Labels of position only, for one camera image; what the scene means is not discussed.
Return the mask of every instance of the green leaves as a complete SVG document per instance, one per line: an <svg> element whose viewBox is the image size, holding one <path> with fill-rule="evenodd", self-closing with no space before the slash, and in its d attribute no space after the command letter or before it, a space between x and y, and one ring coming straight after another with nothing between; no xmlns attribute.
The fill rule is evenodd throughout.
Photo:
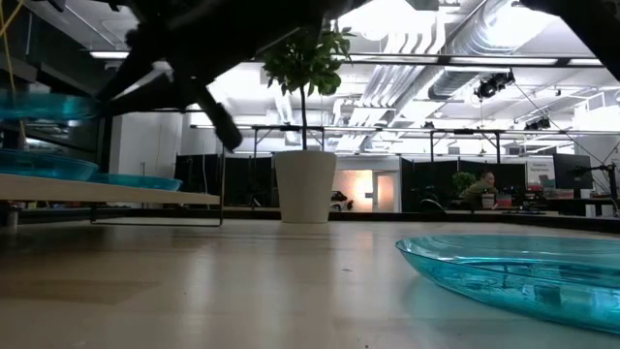
<svg viewBox="0 0 620 349"><path fill-rule="evenodd" d="M318 40L316 31L312 33L307 28L299 29L263 54L263 69L269 77L267 86L277 81L283 95L306 85L308 96L315 91L324 96L336 93L342 83L337 74L342 60L334 55L343 55L345 61L351 62L351 42L347 38L355 35L351 28L324 30Z"/></svg>

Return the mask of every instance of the white planter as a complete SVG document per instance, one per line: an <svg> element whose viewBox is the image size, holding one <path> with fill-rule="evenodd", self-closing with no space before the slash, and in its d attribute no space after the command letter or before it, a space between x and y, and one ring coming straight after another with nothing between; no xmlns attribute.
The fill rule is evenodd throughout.
<svg viewBox="0 0 620 349"><path fill-rule="evenodd" d="M336 155L299 150L275 154L280 212L285 223L326 223Z"/></svg>

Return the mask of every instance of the spotlight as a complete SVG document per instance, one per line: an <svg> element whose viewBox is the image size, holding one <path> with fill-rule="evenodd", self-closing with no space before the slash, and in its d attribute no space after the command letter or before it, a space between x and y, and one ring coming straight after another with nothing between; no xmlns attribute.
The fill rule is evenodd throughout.
<svg viewBox="0 0 620 349"><path fill-rule="evenodd" d="M534 122L531 122L525 125L523 130L525 131L538 131L551 128L551 121L549 121L548 117L542 117Z"/></svg>
<svg viewBox="0 0 620 349"><path fill-rule="evenodd" d="M476 89L476 91L474 91L474 95L476 95L480 100L488 99L495 96L497 92L500 92L505 89L506 86L514 82L515 80L512 70L508 73L493 74L491 78L480 80L480 86Z"/></svg>

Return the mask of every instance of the computer monitor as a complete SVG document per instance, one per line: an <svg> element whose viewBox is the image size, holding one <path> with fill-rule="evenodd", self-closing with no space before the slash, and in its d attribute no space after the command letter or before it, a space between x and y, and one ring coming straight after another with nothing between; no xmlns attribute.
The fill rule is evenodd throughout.
<svg viewBox="0 0 620 349"><path fill-rule="evenodd" d="M553 154L555 187L557 189L593 189L590 157L586 155Z"/></svg>

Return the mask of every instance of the black panel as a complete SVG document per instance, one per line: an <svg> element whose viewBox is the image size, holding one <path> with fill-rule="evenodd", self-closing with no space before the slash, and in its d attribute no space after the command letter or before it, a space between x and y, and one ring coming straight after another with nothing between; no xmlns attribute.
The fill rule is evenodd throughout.
<svg viewBox="0 0 620 349"><path fill-rule="evenodd" d="M224 206L249 206L251 195L250 159L226 159Z"/></svg>
<svg viewBox="0 0 620 349"><path fill-rule="evenodd" d="M414 163L400 159L400 207L403 212L414 211Z"/></svg>
<svg viewBox="0 0 620 349"><path fill-rule="evenodd" d="M579 172L581 169L592 167L587 155L553 155L555 170L555 187L558 189L592 189L594 178L592 172Z"/></svg>
<svg viewBox="0 0 620 349"><path fill-rule="evenodd" d="M458 169L461 172L470 173L476 176L476 179L480 179L484 171L492 171L492 167L495 164L487 164L474 161L461 161L458 165Z"/></svg>
<svg viewBox="0 0 620 349"><path fill-rule="evenodd" d="M220 195L220 185L217 178L218 166L219 156L215 154L177 156L174 178L183 181L179 190L189 193L204 193L206 184L208 194Z"/></svg>
<svg viewBox="0 0 620 349"><path fill-rule="evenodd" d="M270 206L272 180L270 157L226 159L224 205Z"/></svg>
<svg viewBox="0 0 620 349"><path fill-rule="evenodd" d="M436 161L414 164L414 188L420 199L433 199L445 204L454 196L452 176L456 161Z"/></svg>
<svg viewBox="0 0 620 349"><path fill-rule="evenodd" d="M491 171L495 175L495 187L503 192L512 192L513 189L524 191L527 189L527 174L522 164L492 164Z"/></svg>

